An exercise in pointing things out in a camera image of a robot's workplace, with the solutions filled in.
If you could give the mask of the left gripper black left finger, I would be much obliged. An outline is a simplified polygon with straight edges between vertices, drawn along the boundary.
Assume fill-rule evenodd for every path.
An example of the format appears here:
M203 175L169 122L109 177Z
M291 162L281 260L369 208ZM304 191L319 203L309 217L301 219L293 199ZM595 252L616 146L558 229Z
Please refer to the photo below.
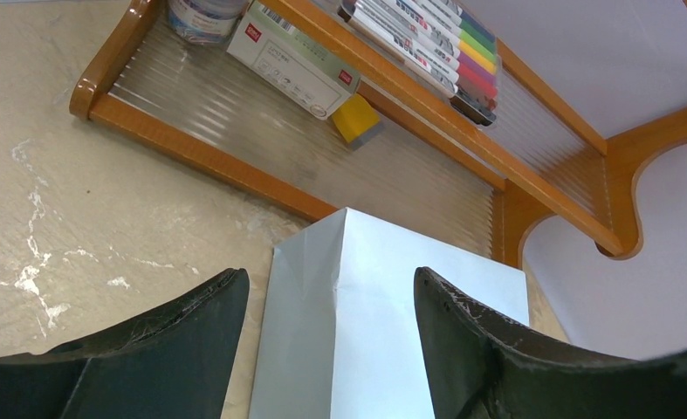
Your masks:
M0 357L0 418L218 418L249 292L228 269L46 353Z

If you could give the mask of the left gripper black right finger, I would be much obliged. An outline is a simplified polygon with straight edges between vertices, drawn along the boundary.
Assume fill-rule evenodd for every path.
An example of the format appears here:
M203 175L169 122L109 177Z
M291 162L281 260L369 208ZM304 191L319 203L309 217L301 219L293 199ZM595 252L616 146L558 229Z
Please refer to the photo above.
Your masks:
M645 361L539 333L428 267L415 309L438 418L687 418L687 350Z

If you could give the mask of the white blue paper bag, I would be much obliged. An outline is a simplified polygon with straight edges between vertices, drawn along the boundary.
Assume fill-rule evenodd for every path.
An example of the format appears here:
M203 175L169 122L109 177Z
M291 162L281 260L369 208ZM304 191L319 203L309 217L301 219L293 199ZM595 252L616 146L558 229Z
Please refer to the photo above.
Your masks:
M340 209L274 248L250 417L431 418L414 303L423 266L528 322L522 271Z

